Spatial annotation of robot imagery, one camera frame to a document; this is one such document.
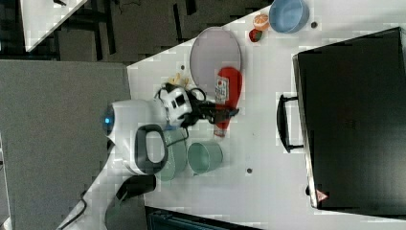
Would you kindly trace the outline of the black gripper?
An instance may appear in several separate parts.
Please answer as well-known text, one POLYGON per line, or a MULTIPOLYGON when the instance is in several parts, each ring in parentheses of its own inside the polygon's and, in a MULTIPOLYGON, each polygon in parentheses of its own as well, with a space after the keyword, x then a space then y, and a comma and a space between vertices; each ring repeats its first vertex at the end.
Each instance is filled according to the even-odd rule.
POLYGON ((192 111, 184 115, 183 127, 194 126, 199 120, 220 124, 239 113, 238 108, 225 108, 224 104, 190 98, 192 111))

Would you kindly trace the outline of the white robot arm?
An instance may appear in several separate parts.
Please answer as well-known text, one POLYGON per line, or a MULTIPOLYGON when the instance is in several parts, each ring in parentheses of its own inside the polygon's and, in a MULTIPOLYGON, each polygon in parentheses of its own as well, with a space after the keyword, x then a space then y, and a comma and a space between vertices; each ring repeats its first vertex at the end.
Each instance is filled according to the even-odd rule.
POLYGON ((161 139, 170 128, 186 129, 199 120, 212 125, 225 122, 239 113, 234 106, 199 100, 192 89, 166 83, 166 95, 156 93, 150 100, 127 100, 111 103, 102 117, 106 137, 112 142, 110 154, 80 202, 56 230, 107 230, 106 211, 123 184, 133 176, 154 175, 169 157, 164 144, 163 158, 154 162, 148 157, 147 136, 156 133, 161 139))

